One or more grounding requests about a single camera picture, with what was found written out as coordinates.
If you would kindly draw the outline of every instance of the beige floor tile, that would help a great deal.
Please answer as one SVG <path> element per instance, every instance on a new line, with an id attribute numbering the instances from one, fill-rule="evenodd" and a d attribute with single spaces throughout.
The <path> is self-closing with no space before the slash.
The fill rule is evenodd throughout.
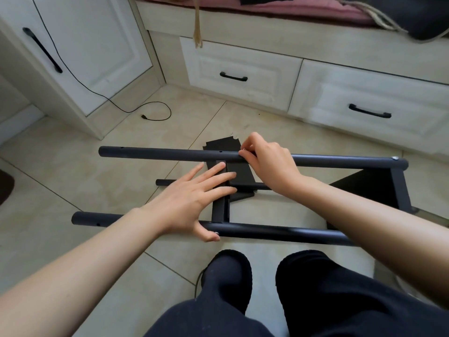
<path id="1" fill-rule="evenodd" d="M 226 102 L 219 113 L 194 142 L 191 149 L 202 149 L 207 141 L 234 136 L 241 142 L 257 131 L 268 141 L 277 141 L 292 153 L 395 156 L 401 151 L 364 141 L 310 124 L 249 107 Z M 167 178 L 178 178 L 195 163 L 180 162 Z M 306 175 L 330 183 L 355 170 L 300 168 Z M 231 204 L 231 221 L 277 226 L 323 229 L 325 221 L 311 210 L 270 191 L 259 191 L 255 197 Z M 200 216 L 210 220 L 211 206 Z M 248 257 L 253 268 L 253 296 L 247 316 L 260 320 L 274 335 L 285 336 L 286 325 L 275 289 L 274 275 L 279 262 L 288 254 L 304 249 L 319 249 L 339 264 L 367 276 L 373 276 L 374 260 L 360 248 L 343 246 L 284 243 L 274 241 L 222 238 L 219 243 L 202 243 L 194 238 L 164 237 L 148 249 L 155 258 L 173 268 L 190 281 L 207 266 L 221 249 L 237 249 Z"/>
<path id="2" fill-rule="evenodd" d="M 98 232 L 74 226 L 76 208 L 0 159 L 15 188 L 0 206 L 0 293 Z M 141 337 L 194 287 L 147 255 L 117 281 L 76 336 Z"/>
<path id="3" fill-rule="evenodd" d="M 413 153 L 405 171 L 412 206 L 449 219 L 449 164 Z"/>
<path id="4" fill-rule="evenodd" d="M 154 179 L 165 177 L 174 161 L 101 158 L 100 146 L 187 149 L 224 103 L 223 100 L 165 86 L 150 101 L 164 101 L 172 110 L 149 104 L 128 116 L 103 141 L 65 124 L 43 118 L 0 147 L 0 156 L 52 189 L 78 208 L 125 213 L 140 206 L 156 190 Z"/>

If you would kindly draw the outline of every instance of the tassel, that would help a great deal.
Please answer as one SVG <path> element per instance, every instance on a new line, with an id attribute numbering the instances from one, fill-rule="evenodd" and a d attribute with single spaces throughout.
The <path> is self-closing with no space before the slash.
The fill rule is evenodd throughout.
<path id="1" fill-rule="evenodd" d="M 199 28 L 199 1 L 193 0 L 195 6 L 195 30 L 194 30 L 194 42 L 195 48 L 203 48 L 203 39 L 201 39 L 201 31 Z"/>

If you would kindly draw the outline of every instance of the metal pipe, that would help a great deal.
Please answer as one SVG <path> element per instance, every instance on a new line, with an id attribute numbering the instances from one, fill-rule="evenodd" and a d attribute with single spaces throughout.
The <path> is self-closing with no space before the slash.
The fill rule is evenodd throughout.
<path id="1" fill-rule="evenodd" d="M 120 214 L 76 212 L 72 216 L 74 225 L 107 227 L 120 219 Z M 319 243 L 354 246 L 342 232 L 309 228 L 251 225 L 233 222 L 200 221 L 207 230 L 229 238 L 254 238 L 262 240 Z"/>
<path id="2" fill-rule="evenodd" d="M 161 187 L 168 187 L 176 180 L 167 180 L 163 178 L 158 178 L 156 180 L 156 185 Z M 236 187 L 238 190 L 271 190 L 265 183 L 254 182 L 254 183 L 238 183 L 229 181 L 231 187 Z"/>
<path id="3" fill-rule="evenodd" d="M 162 159 L 169 161 L 226 161 L 227 163 L 246 163 L 237 151 L 181 150 L 132 147 L 100 147 L 102 157 Z M 406 170 L 409 163 L 399 157 L 360 157 L 331 155 L 291 155 L 297 166 L 348 169 L 400 169 Z"/>

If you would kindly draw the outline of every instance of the forearm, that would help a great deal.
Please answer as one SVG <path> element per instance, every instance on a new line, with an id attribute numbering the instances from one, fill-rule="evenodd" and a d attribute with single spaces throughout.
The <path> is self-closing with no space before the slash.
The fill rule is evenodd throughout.
<path id="1" fill-rule="evenodd" d="M 157 238 L 135 209 L 0 298 L 3 336 L 71 336 Z"/>
<path id="2" fill-rule="evenodd" d="M 440 304 L 449 306 L 449 230 L 315 179 L 293 198 Z"/>

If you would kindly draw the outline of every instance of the black drawer handle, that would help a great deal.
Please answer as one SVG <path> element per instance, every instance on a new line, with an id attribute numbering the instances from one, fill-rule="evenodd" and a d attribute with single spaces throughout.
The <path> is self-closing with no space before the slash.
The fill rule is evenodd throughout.
<path id="1" fill-rule="evenodd" d="M 376 116 L 376 117 L 380 117 L 380 118 L 391 118 L 391 114 L 389 114 L 388 112 L 384 112 L 383 114 L 379 114 L 379 113 L 376 113 L 376 112 L 366 111 L 366 110 L 359 109 L 357 107 L 357 105 L 355 105 L 355 104 L 349 104 L 348 107 L 352 111 L 361 112 L 363 114 L 370 114 L 371 116 Z"/>
<path id="2" fill-rule="evenodd" d="M 247 81 L 248 80 L 248 77 L 243 77 L 243 78 L 232 77 L 230 75 L 226 75 L 226 72 L 220 72 L 220 76 L 223 78 L 229 78 L 229 79 L 234 79 L 234 80 L 239 80 L 239 81 Z"/>
<path id="3" fill-rule="evenodd" d="M 33 39 L 36 44 L 40 47 L 41 50 L 45 53 L 46 56 L 50 59 L 51 62 L 53 62 L 53 66 L 55 67 L 56 72 L 62 73 L 62 68 L 59 67 L 58 63 L 53 59 L 53 57 L 48 53 L 48 51 L 45 49 L 45 47 L 41 44 L 39 39 L 34 35 L 33 31 L 29 29 L 28 27 L 23 27 L 22 30 L 25 32 L 26 35 L 28 35 L 31 39 Z"/>

